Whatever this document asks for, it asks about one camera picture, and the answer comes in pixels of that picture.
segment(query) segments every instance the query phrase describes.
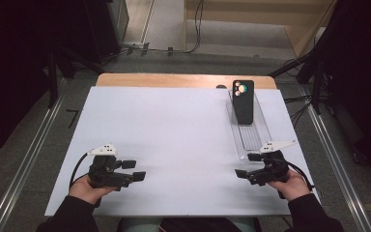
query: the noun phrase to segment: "white tabletop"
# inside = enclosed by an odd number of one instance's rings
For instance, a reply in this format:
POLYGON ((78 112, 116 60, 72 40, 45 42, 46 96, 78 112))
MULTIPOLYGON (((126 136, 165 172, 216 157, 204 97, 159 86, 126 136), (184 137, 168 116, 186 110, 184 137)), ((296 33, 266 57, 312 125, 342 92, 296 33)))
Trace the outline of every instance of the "white tabletop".
MULTIPOLYGON (((272 140, 297 140, 278 90, 255 90, 272 140)), ((252 186, 235 169, 264 167, 240 160, 231 130, 224 89, 93 87, 66 153, 45 215, 52 216, 68 194, 71 173, 86 152, 113 143, 118 160, 137 160, 131 173, 146 171, 143 182, 104 196, 98 216, 268 216, 289 215, 275 189, 252 186)), ((300 149, 282 150, 287 161, 310 179, 300 149)), ((89 170, 86 158, 76 177, 89 170)))

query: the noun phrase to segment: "phone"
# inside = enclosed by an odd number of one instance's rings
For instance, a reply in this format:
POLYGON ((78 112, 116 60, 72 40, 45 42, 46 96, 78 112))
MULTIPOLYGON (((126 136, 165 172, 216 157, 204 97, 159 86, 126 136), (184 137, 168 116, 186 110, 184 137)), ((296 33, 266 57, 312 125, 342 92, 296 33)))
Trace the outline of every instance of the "phone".
POLYGON ((233 81, 233 106, 240 125, 251 125, 254 121, 254 81, 233 81))

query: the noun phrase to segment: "clear plastic tray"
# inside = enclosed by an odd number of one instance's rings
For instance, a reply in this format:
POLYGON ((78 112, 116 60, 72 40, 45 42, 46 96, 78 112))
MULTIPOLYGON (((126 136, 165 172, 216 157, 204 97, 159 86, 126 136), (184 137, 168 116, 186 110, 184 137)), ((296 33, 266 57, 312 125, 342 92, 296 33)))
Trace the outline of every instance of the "clear plastic tray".
POLYGON ((258 103, 254 93, 254 121, 252 125, 239 125, 232 104, 232 91, 229 92, 230 101, 227 102, 227 109, 231 120, 231 127, 237 146, 240 160, 247 160, 247 154, 259 154, 261 147, 271 141, 261 105, 258 103))

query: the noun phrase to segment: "black sleeve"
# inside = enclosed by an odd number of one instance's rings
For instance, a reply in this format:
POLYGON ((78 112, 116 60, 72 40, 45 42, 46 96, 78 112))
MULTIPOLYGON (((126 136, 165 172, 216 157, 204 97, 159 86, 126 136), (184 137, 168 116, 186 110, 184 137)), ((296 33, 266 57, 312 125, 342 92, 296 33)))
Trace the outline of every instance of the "black sleeve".
POLYGON ((92 216, 95 206, 79 198, 66 196, 55 215, 38 226, 37 232, 98 232, 92 216))
POLYGON ((288 203, 293 227, 286 232, 302 231, 344 231, 342 224, 328 217, 314 194, 307 194, 288 203))

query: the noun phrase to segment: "hand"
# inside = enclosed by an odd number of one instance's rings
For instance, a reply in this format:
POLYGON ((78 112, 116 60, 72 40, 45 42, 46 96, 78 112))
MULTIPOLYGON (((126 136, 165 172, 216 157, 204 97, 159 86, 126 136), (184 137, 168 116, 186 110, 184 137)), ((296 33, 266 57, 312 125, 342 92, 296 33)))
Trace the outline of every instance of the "hand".
POLYGON ((69 196, 77 197, 95 205, 100 198, 116 189, 115 187, 92 188, 90 183, 91 180, 88 175, 77 179, 69 189, 69 196))
POLYGON ((300 196, 311 193, 306 182, 298 172, 289 170, 287 176, 288 181, 286 183, 273 181, 268 182, 267 184, 282 192, 288 201, 292 201, 300 196))

